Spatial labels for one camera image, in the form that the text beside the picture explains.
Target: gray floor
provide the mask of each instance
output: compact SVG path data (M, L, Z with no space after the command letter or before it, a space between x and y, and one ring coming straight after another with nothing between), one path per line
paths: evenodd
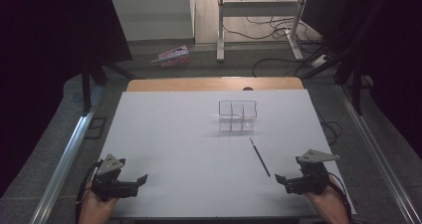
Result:
M150 65L157 54L187 45L191 62L187 66L159 68ZM286 43L271 45L226 46L226 60L216 62L215 46L195 46L192 41L130 43L133 62L119 64L137 76L147 79L172 77L251 77L252 65L264 58L293 59ZM258 77L280 77L299 64L268 62L256 69ZM99 159L121 93L128 80L105 68L108 83L104 87L95 117L106 117L105 130L90 129L77 154L71 171L54 205L48 223L75 223L75 199L87 168ZM382 175L368 152L344 102L335 87L331 68L303 81L316 109L325 121L336 121L342 135L331 146L341 156L337 163L360 218L369 223L406 223ZM69 138L82 113L81 79L75 77L64 87L64 98L58 111L39 141L26 165L0 200L0 223L28 223L52 176ZM362 111L380 148L422 213L422 161L409 144L374 104L368 90L362 91Z

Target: white tabletop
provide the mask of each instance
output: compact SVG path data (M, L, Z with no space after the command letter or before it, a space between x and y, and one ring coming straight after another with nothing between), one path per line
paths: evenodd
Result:
M220 101L256 101L254 130L220 131ZM302 176L295 156L310 148L330 153L307 90L130 92L122 94L101 158L126 159L120 181L148 174L137 197L118 201L114 217L298 217L316 213L274 173ZM325 166L340 177L334 161Z

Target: wall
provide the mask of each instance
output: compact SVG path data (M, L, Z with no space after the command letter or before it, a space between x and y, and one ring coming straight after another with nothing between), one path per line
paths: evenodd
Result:
M128 41L193 38L189 0L112 0Z

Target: pen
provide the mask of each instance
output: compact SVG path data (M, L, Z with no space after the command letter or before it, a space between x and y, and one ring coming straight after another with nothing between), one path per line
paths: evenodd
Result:
M261 163L263 164L265 171L267 172L268 176L270 177L270 176L271 176L271 175L270 175L270 172L268 171L267 166L265 165L264 160L263 160L263 158L261 157L261 154L260 154L260 152L259 152L259 151L258 151L258 149L257 149L257 146L255 146L255 143L254 143L254 141L253 141L251 138L249 138L249 139L251 140L251 143L252 143L252 145L254 146L255 152L258 154L258 157L260 158Z

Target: hand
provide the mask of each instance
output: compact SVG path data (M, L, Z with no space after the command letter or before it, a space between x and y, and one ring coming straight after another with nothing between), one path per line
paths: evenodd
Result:
M90 189L85 191L82 200L79 224L105 224L118 202L118 198L112 198L107 202L103 202Z
M327 187L321 195L312 192L305 193L318 215L328 224L348 224L347 213L341 200L341 196L331 187Z

